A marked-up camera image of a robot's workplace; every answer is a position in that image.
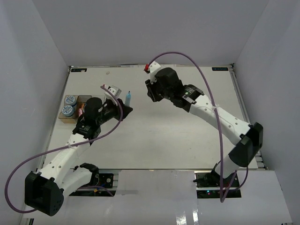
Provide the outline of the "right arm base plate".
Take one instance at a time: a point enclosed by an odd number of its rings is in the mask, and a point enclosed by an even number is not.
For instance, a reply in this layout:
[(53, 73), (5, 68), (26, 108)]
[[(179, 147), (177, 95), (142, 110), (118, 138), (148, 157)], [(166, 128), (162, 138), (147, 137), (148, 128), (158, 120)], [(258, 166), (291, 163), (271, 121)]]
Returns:
[[(198, 199), (220, 199), (219, 180), (214, 180), (210, 172), (197, 172), (193, 182), (196, 185), (196, 193)], [(233, 180), (226, 198), (241, 198), (241, 191), (237, 189), (240, 181), (237, 175)]]

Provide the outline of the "pink correction tape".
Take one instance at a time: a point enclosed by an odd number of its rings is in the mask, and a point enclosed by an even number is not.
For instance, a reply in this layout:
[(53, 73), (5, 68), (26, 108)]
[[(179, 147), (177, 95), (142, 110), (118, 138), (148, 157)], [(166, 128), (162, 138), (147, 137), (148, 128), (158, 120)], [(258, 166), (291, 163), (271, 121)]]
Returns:
[(82, 115), (83, 111), (81, 108), (78, 109), (78, 116), (80, 117)]

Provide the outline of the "blue highlighter pen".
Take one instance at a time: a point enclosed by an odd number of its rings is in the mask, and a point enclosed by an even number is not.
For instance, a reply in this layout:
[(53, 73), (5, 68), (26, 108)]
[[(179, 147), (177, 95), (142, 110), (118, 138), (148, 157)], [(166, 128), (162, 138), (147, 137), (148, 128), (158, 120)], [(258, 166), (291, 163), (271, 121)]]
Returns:
[(130, 102), (131, 102), (131, 92), (129, 91), (125, 98), (125, 105), (130, 106)]

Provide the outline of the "blue cleaning gel jar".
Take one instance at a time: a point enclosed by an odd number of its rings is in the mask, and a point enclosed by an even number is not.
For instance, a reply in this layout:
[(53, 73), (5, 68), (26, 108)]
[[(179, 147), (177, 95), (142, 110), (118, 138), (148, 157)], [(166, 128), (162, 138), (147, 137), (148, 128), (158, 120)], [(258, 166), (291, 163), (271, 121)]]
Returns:
[(77, 97), (74, 95), (68, 95), (64, 99), (65, 105), (70, 105), (74, 107), (77, 104)]
[(62, 108), (61, 113), (65, 117), (71, 117), (74, 114), (74, 108), (71, 105), (66, 105)]

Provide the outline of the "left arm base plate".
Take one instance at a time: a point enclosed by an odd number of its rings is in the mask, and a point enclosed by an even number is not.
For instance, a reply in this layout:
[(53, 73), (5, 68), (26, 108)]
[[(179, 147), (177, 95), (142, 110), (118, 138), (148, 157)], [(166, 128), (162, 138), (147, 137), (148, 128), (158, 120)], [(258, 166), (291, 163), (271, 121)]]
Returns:
[(113, 187), (113, 173), (99, 173), (92, 177), (91, 182), (81, 186), (81, 188), (112, 188)]

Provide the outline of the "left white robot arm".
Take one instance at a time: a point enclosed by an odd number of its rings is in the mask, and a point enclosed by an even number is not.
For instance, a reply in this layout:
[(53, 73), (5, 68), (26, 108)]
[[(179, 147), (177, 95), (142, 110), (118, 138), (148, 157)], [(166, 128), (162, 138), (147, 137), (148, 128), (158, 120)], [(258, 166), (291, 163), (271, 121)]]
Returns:
[(94, 187), (99, 182), (99, 168), (93, 164), (73, 163), (92, 145), (101, 133), (101, 125), (115, 118), (125, 119), (133, 108), (117, 102), (92, 97), (87, 100), (84, 113), (77, 119), (66, 149), (61, 150), (38, 172), (25, 178), (25, 204), (49, 216), (61, 208), (64, 198), (82, 186)]

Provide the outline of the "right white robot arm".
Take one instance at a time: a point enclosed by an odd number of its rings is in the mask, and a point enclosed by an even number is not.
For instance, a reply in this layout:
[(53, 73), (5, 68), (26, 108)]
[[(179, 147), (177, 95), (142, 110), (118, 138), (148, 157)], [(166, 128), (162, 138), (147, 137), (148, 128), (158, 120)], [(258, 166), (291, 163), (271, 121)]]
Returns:
[(238, 119), (221, 107), (213, 106), (202, 90), (192, 84), (184, 85), (176, 71), (159, 64), (146, 66), (150, 75), (146, 80), (147, 95), (153, 102), (167, 99), (174, 106), (195, 115), (214, 128), (234, 145), (234, 148), (212, 170), (212, 183), (224, 186), (231, 174), (240, 167), (247, 167), (263, 145), (263, 126)]

